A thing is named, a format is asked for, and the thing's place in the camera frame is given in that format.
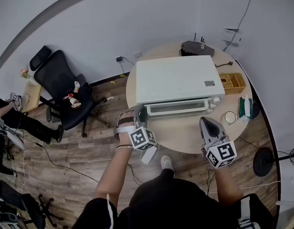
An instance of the desk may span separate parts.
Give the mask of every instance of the desk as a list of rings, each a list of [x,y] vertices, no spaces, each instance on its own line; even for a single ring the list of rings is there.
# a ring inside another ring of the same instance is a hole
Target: desk
[[[26,108],[21,109],[22,113],[29,112],[39,106],[41,90],[42,90],[42,87],[39,84],[34,85],[30,82],[26,83],[23,97],[25,95],[28,95],[30,98]]]
[[[178,42],[156,47],[143,55],[140,61],[177,57],[179,56],[181,44],[181,42]],[[210,114],[148,120],[148,129],[155,133],[157,142],[162,146],[182,153],[201,154],[201,147],[204,141],[200,134],[200,118],[206,116],[221,122],[222,116],[227,111],[233,111],[238,116],[239,98],[246,94],[249,98],[252,98],[252,91],[247,76],[228,54],[215,48],[215,54],[212,59],[216,65],[233,61],[233,65],[221,66],[217,70],[219,73],[241,73],[246,82],[246,88],[241,94],[226,95],[223,101]],[[128,77],[126,99],[129,108],[136,105],[136,67],[133,67]],[[247,122],[236,120],[232,125],[224,125],[224,128],[230,140],[234,141],[241,135],[247,124]]]

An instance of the oven window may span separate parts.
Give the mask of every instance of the oven window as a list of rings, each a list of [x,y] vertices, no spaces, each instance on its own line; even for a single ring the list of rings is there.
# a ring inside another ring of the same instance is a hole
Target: oven window
[[[203,108],[204,102],[201,103],[190,103],[190,104],[179,104],[179,105],[168,105],[168,106],[151,106],[150,110],[153,113],[173,111],[173,110],[183,110],[183,109],[196,109]]]

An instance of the wicker basket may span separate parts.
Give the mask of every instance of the wicker basket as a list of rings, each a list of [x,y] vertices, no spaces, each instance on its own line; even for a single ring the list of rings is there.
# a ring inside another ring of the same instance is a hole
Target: wicker basket
[[[219,76],[227,95],[240,94],[246,88],[246,82],[241,73],[221,73]]]

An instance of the oven door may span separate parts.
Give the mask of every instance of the oven door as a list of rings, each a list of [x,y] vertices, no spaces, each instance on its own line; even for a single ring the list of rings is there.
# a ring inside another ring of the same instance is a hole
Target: oven door
[[[209,108],[208,99],[194,99],[175,101],[159,104],[146,104],[149,117],[174,116],[174,115],[200,115],[205,114]]]

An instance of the oven control knob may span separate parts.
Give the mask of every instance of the oven control knob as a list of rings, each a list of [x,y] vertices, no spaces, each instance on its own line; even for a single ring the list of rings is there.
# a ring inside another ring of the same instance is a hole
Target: oven control knob
[[[213,103],[214,103],[214,104],[217,104],[217,103],[220,102],[220,100],[221,100],[220,97],[214,97],[214,99],[213,99]]]
[[[215,104],[210,104],[210,108],[211,109],[214,109],[214,108],[216,108],[217,107],[217,105],[215,105]]]

